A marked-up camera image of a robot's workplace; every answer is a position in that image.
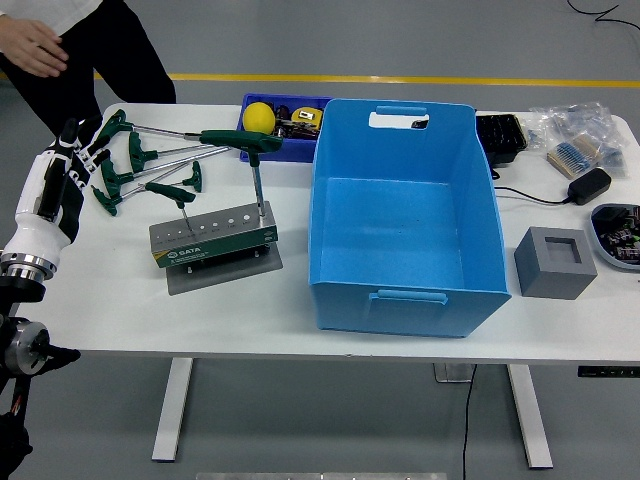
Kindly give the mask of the person's right hand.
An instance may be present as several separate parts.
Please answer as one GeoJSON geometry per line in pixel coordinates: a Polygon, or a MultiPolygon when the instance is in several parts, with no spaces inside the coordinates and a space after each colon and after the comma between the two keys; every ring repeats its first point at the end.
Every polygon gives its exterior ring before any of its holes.
{"type": "Polygon", "coordinates": [[[62,38],[39,20],[1,15],[1,53],[29,74],[60,76],[69,59],[61,44],[62,38]]]}

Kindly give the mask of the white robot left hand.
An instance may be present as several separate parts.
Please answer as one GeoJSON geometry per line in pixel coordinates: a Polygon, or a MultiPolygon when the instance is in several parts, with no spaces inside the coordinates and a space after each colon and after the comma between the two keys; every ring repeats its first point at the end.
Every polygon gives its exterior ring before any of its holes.
{"type": "Polygon", "coordinates": [[[35,157],[16,208],[16,232],[3,249],[3,264],[57,268],[61,251],[79,232],[84,190],[108,154],[107,141],[97,138],[101,126],[101,115],[70,119],[35,157]]]}

